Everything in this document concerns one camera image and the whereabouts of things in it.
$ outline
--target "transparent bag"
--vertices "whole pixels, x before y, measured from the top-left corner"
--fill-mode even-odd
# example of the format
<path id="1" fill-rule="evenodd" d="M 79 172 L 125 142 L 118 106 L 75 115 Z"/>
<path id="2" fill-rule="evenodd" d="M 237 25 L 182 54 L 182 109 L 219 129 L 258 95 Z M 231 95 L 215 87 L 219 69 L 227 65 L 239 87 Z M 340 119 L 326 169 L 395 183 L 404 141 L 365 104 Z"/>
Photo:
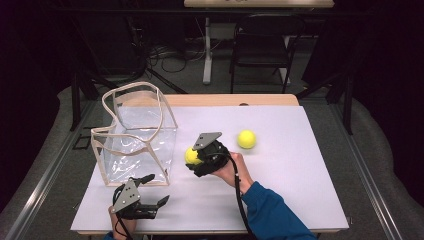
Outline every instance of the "transparent bag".
<path id="1" fill-rule="evenodd" d="M 102 104 L 112 124 L 91 129 L 91 145 L 106 186 L 149 174 L 145 185 L 169 185 L 178 125 L 162 92 L 137 82 L 105 93 Z"/>

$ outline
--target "yellow ball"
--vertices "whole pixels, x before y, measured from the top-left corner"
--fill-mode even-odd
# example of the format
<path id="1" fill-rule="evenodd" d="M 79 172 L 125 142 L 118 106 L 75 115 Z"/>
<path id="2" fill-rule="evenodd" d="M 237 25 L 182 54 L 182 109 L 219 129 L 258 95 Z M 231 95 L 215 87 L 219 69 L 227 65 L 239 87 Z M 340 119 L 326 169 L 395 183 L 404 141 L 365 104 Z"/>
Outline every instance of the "yellow ball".
<path id="1" fill-rule="evenodd" d="M 197 151 L 193 150 L 193 148 L 189 147 L 185 153 L 185 160 L 188 164 L 199 164 L 202 161 L 197 158 Z"/>
<path id="2" fill-rule="evenodd" d="M 250 130 L 243 130 L 239 133 L 237 137 L 237 143 L 242 148 L 252 148 L 256 144 L 256 136 L 255 133 L 253 133 Z"/>

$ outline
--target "blue sweater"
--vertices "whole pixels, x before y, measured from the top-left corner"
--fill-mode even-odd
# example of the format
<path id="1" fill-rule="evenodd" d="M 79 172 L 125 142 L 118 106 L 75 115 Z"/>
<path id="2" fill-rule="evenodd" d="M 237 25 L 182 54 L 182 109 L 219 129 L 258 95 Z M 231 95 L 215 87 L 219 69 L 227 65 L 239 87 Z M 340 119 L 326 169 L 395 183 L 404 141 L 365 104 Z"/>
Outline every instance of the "blue sweater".
<path id="1" fill-rule="evenodd" d="M 242 199 L 247 205 L 249 227 L 259 240 L 316 239 L 280 195 L 258 182 Z"/>

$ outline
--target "white table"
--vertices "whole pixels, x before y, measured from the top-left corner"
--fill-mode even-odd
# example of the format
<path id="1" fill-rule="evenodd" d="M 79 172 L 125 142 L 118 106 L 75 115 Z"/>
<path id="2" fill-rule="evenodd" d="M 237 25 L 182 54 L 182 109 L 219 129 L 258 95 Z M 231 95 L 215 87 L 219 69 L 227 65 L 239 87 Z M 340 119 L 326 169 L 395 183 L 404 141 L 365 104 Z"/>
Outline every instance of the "white table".
<path id="1" fill-rule="evenodd" d="M 159 209 L 156 219 L 138 221 L 138 233 L 246 232 L 235 190 L 215 176 L 198 178 L 184 165 L 184 152 L 194 144 L 199 133 L 217 131 L 223 133 L 218 140 L 229 150 L 244 154 L 253 179 L 282 195 L 309 229 L 336 232 L 349 227 L 308 118 L 303 108 L 296 106 L 293 95 L 172 95 L 167 98 L 179 125 L 171 185 L 139 187 L 139 192 L 141 202 L 146 204 L 154 204 L 166 195 L 170 198 Z M 234 106 L 239 103 L 258 105 Z M 294 106 L 276 106 L 278 103 Z M 251 150 L 237 146 L 236 136 L 243 129 L 251 129 L 257 135 L 257 145 Z M 104 186 L 96 167 L 71 230 L 81 234 L 110 231 L 107 208 L 114 190 Z"/>
<path id="2" fill-rule="evenodd" d="M 185 0 L 185 7 L 192 8 L 331 8 L 333 0 Z M 210 45 L 210 20 L 206 18 L 205 24 L 205 68 L 203 71 L 203 84 L 211 83 L 212 52 Z M 289 38 L 284 39 L 287 45 Z M 284 79 L 287 69 L 281 68 L 280 74 Z"/>

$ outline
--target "white table leg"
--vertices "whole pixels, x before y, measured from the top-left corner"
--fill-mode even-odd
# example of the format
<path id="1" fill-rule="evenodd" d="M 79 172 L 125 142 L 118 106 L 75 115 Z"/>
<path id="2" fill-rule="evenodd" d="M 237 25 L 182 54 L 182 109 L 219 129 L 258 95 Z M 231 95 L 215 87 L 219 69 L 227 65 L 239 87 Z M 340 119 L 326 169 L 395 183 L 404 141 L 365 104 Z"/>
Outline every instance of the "white table leg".
<path id="1" fill-rule="evenodd" d="M 205 69 L 203 72 L 203 84 L 211 83 L 211 72 L 212 72 L 212 52 L 211 52 L 211 35 L 210 35 L 210 22 L 209 18 L 206 18 L 205 24 Z"/>
<path id="2" fill-rule="evenodd" d="M 290 37 L 284 37 L 284 44 L 286 44 L 286 46 L 288 46 L 289 40 L 290 40 Z M 280 70 L 281 78 L 284 80 L 286 78 L 287 69 L 280 68 L 279 70 Z M 287 79 L 287 86 L 290 86 L 290 78 Z"/>

